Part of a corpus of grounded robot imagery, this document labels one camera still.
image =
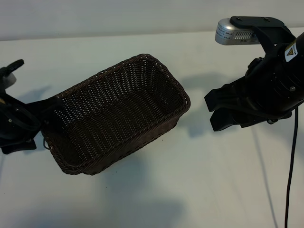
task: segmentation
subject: woven texture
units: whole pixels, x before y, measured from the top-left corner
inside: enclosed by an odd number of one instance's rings
[[[141,54],[57,95],[42,134],[63,172],[99,173],[172,129],[190,99],[167,67]]]

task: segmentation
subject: black cord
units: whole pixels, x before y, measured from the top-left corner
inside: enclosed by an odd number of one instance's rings
[[[288,225],[288,211],[289,211],[289,192],[290,192],[290,185],[291,185],[291,178],[293,176],[293,169],[294,169],[294,159],[295,159],[295,143],[296,137],[298,134],[298,122],[299,122],[299,110],[298,107],[294,110],[294,138],[293,138],[293,146],[291,148],[291,158],[290,158],[290,168],[289,168],[289,177],[288,177],[288,184],[287,184],[287,194],[286,194],[286,209],[285,209],[285,228]]]

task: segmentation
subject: white wall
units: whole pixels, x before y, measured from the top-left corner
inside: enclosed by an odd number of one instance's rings
[[[304,26],[302,0],[1,0],[0,40],[215,30],[235,15]]]

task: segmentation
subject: basket rim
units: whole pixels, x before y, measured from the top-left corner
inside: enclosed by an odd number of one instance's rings
[[[71,88],[59,93],[58,95],[56,95],[59,98],[69,97],[70,95],[74,94],[74,92],[76,92],[78,89],[87,86],[91,82],[93,82],[97,79],[100,79],[101,77],[105,77],[105,76],[113,73],[114,71],[120,70],[125,65],[128,65],[130,63],[134,63],[136,61],[143,60],[143,59],[154,62],[157,67],[161,68],[162,71],[165,71],[165,73],[168,76],[167,79],[171,82],[172,86],[180,92],[180,96],[184,98],[183,99],[183,104],[180,108],[174,110],[174,112],[165,115],[161,119],[151,123],[150,125],[146,126],[145,128],[141,129],[140,131],[134,133],[133,135],[129,136],[128,138],[126,138],[126,139],[120,141],[119,143],[109,147],[107,150],[104,151],[104,154],[107,154],[109,151],[119,150],[119,148],[122,145],[124,145],[126,142],[131,142],[131,141],[137,140],[142,135],[142,133],[147,133],[147,132],[155,129],[159,125],[161,125],[161,124],[163,124],[163,123],[165,123],[165,122],[167,122],[167,121],[169,121],[169,120],[171,120],[175,117],[180,117],[186,111],[189,110],[189,108],[190,108],[190,98],[189,98],[189,96],[186,94],[184,88],[180,85],[180,83],[173,77],[173,75],[170,73],[170,71],[167,69],[167,67],[165,65],[163,65],[158,59],[151,56],[150,54],[139,54],[137,56],[131,57],[130,59],[124,60],[124,61],[122,61],[122,62],[120,62],[120,63],[118,63],[114,66],[111,66],[111,67],[107,68],[106,70],[100,71],[99,73],[91,76],[87,80],[85,80],[83,82],[80,82],[80,83],[74,85],[73,87],[71,87]],[[49,145],[50,151],[51,151],[52,155],[54,156],[54,159],[56,161],[58,161],[58,164],[59,164],[60,168],[63,169],[63,170],[69,170],[69,171],[73,170],[73,172],[75,174],[78,174],[78,173],[85,172],[85,170],[89,170],[92,166],[96,165],[96,163],[98,163],[100,161],[100,157],[102,156],[102,154],[99,154],[99,155],[97,155],[97,156],[95,156],[95,157],[93,157],[93,158],[91,158],[87,161],[84,161],[84,162],[82,162],[78,165],[69,164],[68,162],[65,161],[65,159],[63,158],[62,154],[59,152],[56,145],[53,144],[53,141],[50,140],[50,138],[48,136],[48,133],[44,132],[43,130],[41,132],[42,132],[43,136],[45,137],[46,142]]]

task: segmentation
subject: warning label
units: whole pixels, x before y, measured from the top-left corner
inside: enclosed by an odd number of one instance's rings
[[[288,56],[291,56],[294,54],[294,50],[291,48],[290,51],[287,53]]]
[[[291,43],[285,50],[285,60],[286,62],[289,62],[294,57],[298,55],[298,51],[296,49],[296,40]]]

